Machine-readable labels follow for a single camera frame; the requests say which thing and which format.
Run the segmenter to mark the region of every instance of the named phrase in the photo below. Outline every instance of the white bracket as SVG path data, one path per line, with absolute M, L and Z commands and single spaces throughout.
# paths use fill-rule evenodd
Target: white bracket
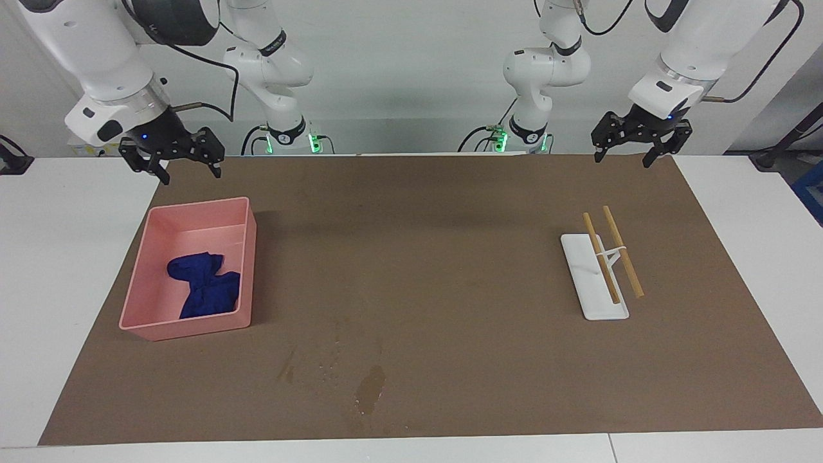
M 602 249 L 603 242 L 599 235 L 597 241 L 600 242 Z M 625 249 L 625 246 L 618 246 L 600 253 L 607 258 L 608 275 L 606 278 L 611 278 L 614 282 L 620 297 L 620 303 L 615 304 L 611 301 L 606 279 L 597 263 L 597 254 L 592 248 L 588 235 L 584 233 L 563 235 L 560 237 L 560 243 L 563 245 L 569 271 L 574 280 L 574 288 L 577 290 L 586 320 L 625 320 L 629 318 L 629 308 L 625 304 L 620 285 L 617 284 L 617 278 L 611 269 L 621 257 L 620 249 Z

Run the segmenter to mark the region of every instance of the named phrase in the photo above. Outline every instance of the crumpled cloth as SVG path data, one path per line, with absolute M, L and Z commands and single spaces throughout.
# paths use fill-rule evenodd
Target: crumpled cloth
M 166 271 L 176 280 L 188 282 L 189 294 L 180 318 L 207 316 L 231 312 L 240 293 L 240 274 L 217 275 L 223 265 L 218 254 L 185 255 L 169 262 Z

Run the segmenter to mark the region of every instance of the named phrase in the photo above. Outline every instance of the wooden rod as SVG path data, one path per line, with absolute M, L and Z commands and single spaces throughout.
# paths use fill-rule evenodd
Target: wooden rod
M 611 209 L 609 209 L 608 206 L 603 206 L 603 212 L 606 214 L 606 220 L 609 222 L 609 228 L 611 228 L 611 237 L 614 238 L 614 241 L 618 246 L 625 246 L 623 243 L 623 238 L 620 236 L 620 231 L 617 230 L 615 218 L 611 215 Z M 626 274 L 629 275 L 631 288 L 635 290 L 635 297 L 643 297 L 645 293 L 643 292 L 643 287 L 640 286 L 639 278 L 637 278 L 635 266 L 631 263 L 629 251 L 626 248 L 621 249 L 620 257 L 623 260 L 623 268 L 625 269 Z
M 592 248 L 594 248 L 594 253 L 597 255 L 597 263 L 600 264 L 600 272 L 603 273 L 603 278 L 606 280 L 606 287 L 609 288 L 611 302 L 614 304 L 620 304 L 620 296 L 617 294 L 615 282 L 609 273 L 609 266 L 606 263 L 606 257 L 602 254 L 603 248 L 600 246 L 600 241 L 597 240 L 597 234 L 594 232 L 592 218 L 588 215 L 588 213 L 583 213 L 583 221 L 586 222 L 588 239 L 591 240 Z

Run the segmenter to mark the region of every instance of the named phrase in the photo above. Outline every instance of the white table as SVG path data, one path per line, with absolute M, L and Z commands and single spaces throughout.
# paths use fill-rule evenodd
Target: white table
M 677 165 L 823 409 L 823 229 L 745 158 Z M 30 448 L 155 188 L 119 159 L 39 159 L 0 177 L 0 461 L 823 461 L 823 429 Z

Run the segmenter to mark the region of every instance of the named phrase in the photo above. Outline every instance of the brown mat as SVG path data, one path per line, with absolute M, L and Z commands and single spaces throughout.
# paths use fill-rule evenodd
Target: brown mat
M 223 171 L 175 162 L 151 205 L 252 199 L 252 326 L 157 343 L 121 332 L 136 239 L 40 444 L 823 426 L 671 159 Z M 583 318 L 560 247 L 583 211 L 605 232 L 603 204 L 648 294 L 629 320 Z

